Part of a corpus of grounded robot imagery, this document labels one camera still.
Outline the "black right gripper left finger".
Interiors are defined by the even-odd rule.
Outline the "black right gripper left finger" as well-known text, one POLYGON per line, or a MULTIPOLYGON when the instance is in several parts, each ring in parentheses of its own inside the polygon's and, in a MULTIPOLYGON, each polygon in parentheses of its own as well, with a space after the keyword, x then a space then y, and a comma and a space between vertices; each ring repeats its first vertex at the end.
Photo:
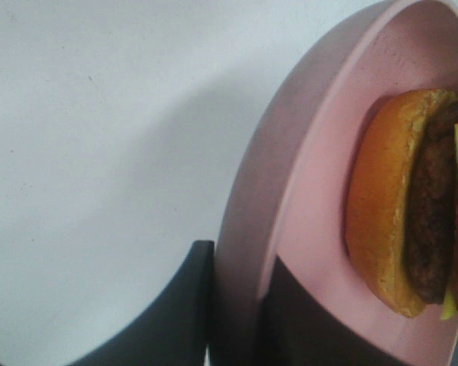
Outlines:
POLYGON ((74 365, 203 365, 214 242, 193 242, 159 296, 133 322, 74 365))

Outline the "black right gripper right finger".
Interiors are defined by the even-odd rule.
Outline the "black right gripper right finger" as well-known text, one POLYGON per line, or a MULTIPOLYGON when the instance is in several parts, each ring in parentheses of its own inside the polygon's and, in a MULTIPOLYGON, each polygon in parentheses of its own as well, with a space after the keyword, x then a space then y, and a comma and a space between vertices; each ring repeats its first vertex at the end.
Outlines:
POLYGON ((357 335, 304 289, 276 259, 260 307, 256 365, 401 365, 357 335))

